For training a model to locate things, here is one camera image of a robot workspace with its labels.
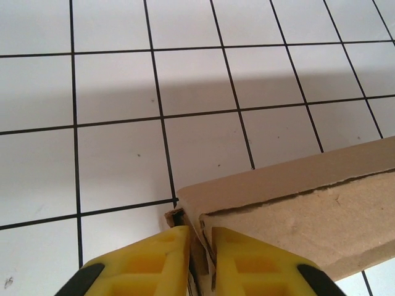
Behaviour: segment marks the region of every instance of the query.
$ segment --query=torn cardboard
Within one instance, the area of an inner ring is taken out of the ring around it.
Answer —
[[[194,244],[206,251],[194,259],[194,268],[204,265],[208,274],[195,273],[199,293],[192,295],[213,295],[213,226],[306,257],[334,280],[395,257],[395,137],[189,186],[177,194],[179,211],[196,232]],[[173,217],[167,215],[169,223]]]

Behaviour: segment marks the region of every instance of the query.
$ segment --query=brown cardboard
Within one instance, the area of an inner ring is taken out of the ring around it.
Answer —
[[[395,256],[395,137],[189,186],[177,194],[206,249],[211,278],[212,226],[307,257],[333,279]],[[201,288],[199,295],[211,294]]]

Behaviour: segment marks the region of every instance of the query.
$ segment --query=black grid line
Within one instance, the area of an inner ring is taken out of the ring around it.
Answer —
[[[172,191],[173,206],[175,207],[175,206],[177,205],[177,197],[176,197],[176,195],[175,195],[175,187],[174,187],[174,179],[173,179],[173,172],[172,172],[172,164],[171,164],[171,162],[170,162],[170,152],[169,152],[169,150],[168,150],[168,142],[167,142],[167,135],[166,135],[165,118],[164,118],[164,115],[163,115],[162,99],[161,99],[161,97],[160,97],[159,80],[158,80],[158,73],[157,73],[157,69],[156,69],[154,45],[153,45],[153,43],[152,43],[151,25],[150,25],[150,23],[149,23],[147,0],[144,0],[144,11],[145,11],[145,14],[146,14],[146,21],[147,21],[147,31],[148,31],[149,47],[151,48],[152,67],[153,67],[153,69],[154,69],[154,79],[155,79],[156,95],[157,95],[158,106],[159,106],[160,123],[161,123],[161,125],[162,125],[162,134],[163,134],[163,142],[164,142],[164,146],[165,146],[165,154],[166,154],[168,178],[169,178],[169,181],[170,181],[170,190]]]
[[[196,112],[196,113],[182,113],[182,114],[174,114],[174,115],[163,115],[164,119],[172,119],[172,118],[184,118],[184,117],[193,117],[193,116],[203,116],[203,115],[215,115],[215,114],[224,114],[224,113],[233,113],[238,112],[239,110],[242,112],[246,111],[255,111],[255,110],[265,110],[265,109],[280,109],[286,107],[297,107],[297,106],[305,106],[305,105],[322,105],[322,104],[331,104],[331,103],[340,103],[340,102],[351,102],[351,101],[364,101],[368,100],[377,100],[377,99],[385,99],[388,97],[395,97],[395,94],[388,94],[384,96],[372,96],[372,97],[353,97],[349,99],[338,99],[338,100],[329,100],[329,101],[315,101],[315,102],[306,102],[306,103],[294,103],[294,104],[282,104],[282,105],[267,105],[260,107],[245,107],[240,109],[226,109],[226,110],[216,110],[216,111],[205,111],[205,112]],[[160,120],[162,117],[141,117],[141,118],[131,118],[124,120],[112,120],[112,121],[99,121],[92,123],[80,123],[77,124],[77,128],[88,128],[91,126],[101,126],[101,125],[117,125],[122,123],[131,123],[131,122],[141,122],[141,121],[151,121],[151,120]],[[55,130],[66,130],[67,128],[74,128],[75,125],[63,125],[63,126],[50,126],[44,128],[32,128],[32,129],[15,129],[10,131],[0,131],[0,136],[8,135],[8,134],[24,134],[24,133],[36,133],[39,131],[55,131]]]
[[[381,14],[381,12],[380,12],[380,10],[379,10],[377,4],[376,4],[376,1],[375,1],[375,0],[372,0],[372,1],[373,1],[373,5],[376,7],[377,13],[378,13],[378,15],[380,16],[381,21],[383,22],[383,25],[384,25],[384,27],[385,27],[385,30],[387,30],[387,33],[388,33],[389,37],[391,38],[391,40],[394,41],[394,38],[393,38],[393,36],[392,36],[392,34],[391,34],[391,32],[390,32],[390,30],[389,30],[387,24],[386,24],[385,21],[384,21],[384,17],[382,16],[382,14]]]
[[[173,203],[173,199],[155,200],[152,202],[135,203],[133,205],[124,205],[121,207],[112,207],[112,208],[105,208],[102,210],[83,212],[83,213],[80,213],[80,216],[81,217],[94,216],[94,215],[100,215],[100,214],[106,214],[106,213],[132,210],[134,208],[144,208],[144,207],[150,207],[153,205],[163,205],[163,204],[169,204],[169,203]],[[0,226],[0,231],[7,230],[7,229],[20,228],[20,227],[25,227],[25,226],[31,226],[31,225],[37,225],[37,224],[50,223],[50,222],[55,222],[55,221],[62,221],[62,220],[67,220],[67,219],[75,219],[75,218],[77,218],[77,216],[78,216],[77,214],[71,214],[71,215],[56,216],[56,217],[50,217],[50,218],[44,218],[44,219],[38,219],[38,220],[24,221],[24,222],[20,222],[20,223],[6,224],[6,225]]]
[[[232,88],[233,97],[235,99],[237,113],[239,115],[241,130],[243,131],[244,141],[246,143],[246,148],[247,148],[249,162],[250,162],[251,168],[253,170],[255,170],[254,158],[252,157],[251,147],[249,146],[249,141],[248,141],[246,127],[244,125],[243,115],[241,114],[240,104],[239,104],[239,100],[237,98],[235,84],[233,82],[232,74],[230,72],[230,66],[229,66],[229,62],[228,62],[227,52],[225,50],[225,47],[223,46],[221,30],[220,30],[220,26],[219,26],[218,19],[217,19],[217,14],[215,13],[214,3],[212,2],[212,0],[210,0],[210,5],[211,5],[211,9],[212,9],[212,15],[214,17],[215,26],[217,27],[217,33],[218,33],[218,38],[220,40],[220,44],[221,44],[221,48],[222,48],[223,59],[225,61],[225,66],[226,66],[227,71],[228,71],[229,82],[230,82],[230,86]]]
[[[296,78],[296,81],[297,81],[297,85],[299,86],[299,90],[300,90],[300,92],[301,92],[301,94],[302,94],[303,102],[304,102],[304,105],[305,105],[305,107],[306,107],[307,114],[309,115],[309,119],[310,119],[311,125],[312,125],[313,130],[314,130],[315,138],[317,139],[318,146],[319,146],[320,151],[321,151],[321,153],[322,153],[322,152],[323,152],[323,147],[322,147],[322,143],[321,143],[321,140],[320,140],[320,136],[318,135],[318,131],[317,131],[317,128],[315,127],[315,123],[314,123],[314,120],[313,120],[313,116],[312,116],[312,114],[311,114],[309,105],[307,104],[306,96],[304,95],[304,91],[303,91],[303,88],[302,88],[301,81],[300,81],[300,79],[299,79],[299,76],[297,75],[297,71],[296,71],[294,62],[293,62],[293,60],[292,60],[291,53],[290,53],[290,51],[289,51],[288,45],[287,45],[286,40],[285,40],[285,35],[284,35],[284,32],[283,32],[283,29],[281,28],[281,25],[280,25],[280,20],[279,20],[279,18],[278,18],[278,16],[277,16],[276,9],[275,9],[275,7],[274,7],[273,1],[272,1],[272,0],[269,0],[269,1],[270,1],[270,5],[271,5],[271,7],[272,7],[272,10],[273,10],[274,18],[276,19],[276,23],[277,23],[278,29],[279,29],[279,31],[280,31],[281,37],[283,38],[283,42],[284,42],[284,44],[285,44],[286,53],[287,53],[287,55],[288,55],[289,62],[291,63],[292,70],[293,70],[293,72],[294,72],[294,75],[295,75],[295,78]]]
[[[365,44],[365,43],[392,43],[392,39],[385,40],[365,40],[365,41],[340,41],[334,42],[315,42],[315,43],[272,43],[272,44],[241,44],[241,45],[224,45],[224,46],[198,46],[198,47],[169,47],[169,48],[152,48],[152,49],[120,49],[114,51],[77,51],[77,52],[49,52],[41,54],[4,54],[0,59],[11,59],[16,57],[52,57],[52,56],[86,56],[90,54],[126,54],[134,52],[160,52],[160,51],[193,51],[200,49],[222,49],[224,48],[249,48],[249,47],[276,47],[276,46],[310,46],[310,45],[331,45],[331,44]]]
[[[82,225],[81,225],[81,198],[80,198],[80,164],[78,161],[78,130],[77,130],[77,89],[75,84],[75,55],[74,55],[74,21],[73,21],[73,0],[70,5],[70,47],[72,63],[72,96],[73,96],[73,132],[74,132],[74,167],[75,167],[75,205],[77,218],[77,244],[78,244],[78,265],[83,266],[83,246],[82,246]]]
[[[369,296],[373,296],[372,289],[370,288],[370,284],[369,284],[368,278],[366,277],[366,273],[364,270],[362,270],[362,277],[364,278],[364,282],[366,285],[366,289],[368,290]]]
[[[361,82],[360,82],[360,80],[359,80],[359,78],[358,78],[358,75],[357,75],[357,72],[356,72],[356,70],[355,70],[355,68],[354,68],[354,65],[353,65],[352,62],[351,62],[351,59],[350,59],[349,54],[348,54],[348,52],[347,52],[346,46],[344,45],[343,39],[342,39],[342,37],[341,37],[341,35],[340,35],[339,29],[338,29],[338,27],[337,27],[336,24],[335,24],[335,20],[333,19],[333,16],[332,16],[331,11],[329,10],[329,6],[328,6],[328,4],[326,3],[326,0],[322,0],[322,1],[323,1],[324,5],[325,5],[325,7],[326,7],[326,11],[328,11],[329,18],[331,19],[332,24],[333,24],[333,27],[335,28],[336,34],[338,35],[338,38],[339,38],[339,40],[340,40],[340,42],[341,42],[341,46],[343,47],[343,51],[344,51],[344,53],[345,53],[345,55],[346,55],[346,57],[347,57],[347,60],[348,60],[348,62],[349,62],[349,65],[350,65],[350,67],[351,67],[351,70],[352,70],[352,72],[353,72],[353,74],[354,74],[354,76],[355,76],[355,79],[357,80],[359,89],[360,89],[360,91],[361,91],[363,97],[365,98],[366,106],[367,106],[368,109],[369,109],[369,113],[370,113],[370,115],[372,116],[373,122],[374,122],[374,124],[375,124],[375,126],[376,126],[376,129],[377,129],[377,131],[378,131],[378,134],[380,135],[380,138],[383,138],[383,134],[381,133],[380,127],[378,126],[378,122],[377,122],[377,120],[376,120],[375,115],[373,114],[373,110],[372,110],[372,108],[371,108],[371,106],[370,106],[370,104],[369,104],[369,101],[368,101],[367,97],[366,97],[364,88],[362,87],[362,84],[361,84]]]

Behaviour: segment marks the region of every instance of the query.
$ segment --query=grid square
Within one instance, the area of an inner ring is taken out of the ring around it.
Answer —
[[[83,217],[84,263],[161,232],[159,221],[170,210],[173,203]]]
[[[76,51],[149,49],[142,0],[74,0]]]
[[[0,59],[1,131],[72,124],[70,57]]]
[[[224,45],[282,44],[269,1],[215,0]]]
[[[240,107],[303,102],[283,46],[227,49]]]
[[[395,38],[395,6],[392,1],[389,0],[375,0],[378,9],[380,10],[381,16],[387,24],[388,30]]]
[[[365,101],[312,105],[310,111],[325,152],[380,138]]]
[[[70,9],[63,0],[0,3],[0,55],[70,52]]]
[[[395,97],[369,100],[383,137],[395,136]]]
[[[390,296],[395,294],[393,284],[395,258],[365,270],[373,295]]]
[[[237,113],[165,123],[176,190],[251,169]]]
[[[159,120],[78,130],[81,210],[171,199]]]
[[[222,50],[155,53],[164,115],[233,109]]]
[[[256,168],[319,154],[305,107],[243,112]]]
[[[346,294],[355,296],[369,296],[362,273],[355,273],[336,282],[336,285]]]
[[[389,40],[372,0],[326,0],[343,41]]]
[[[0,241],[2,295],[54,295],[78,270],[75,219],[2,230]]]
[[[220,45],[209,1],[147,2],[154,48]]]
[[[395,94],[394,44],[347,44],[346,49],[367,96]]]
[[[323,1],[273,0],[287,43],[339,41]]]
[[[78,123],[159,115],[151,54],[78,55]]]
[[[73,131],[0,136],[0,225],[76,212]]]
[[[308,102],[362,97],[340,44],[291,46],[289,50]]]

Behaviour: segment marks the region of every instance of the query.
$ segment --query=yellow plastic part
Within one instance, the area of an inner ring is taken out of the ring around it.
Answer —
[[[217,296],[317,296],[297,270],[308,259],[227,228],[213,228]]]
[[[185,296],[189,228],[178,226],[97,257],[105,268],[85,296]]]

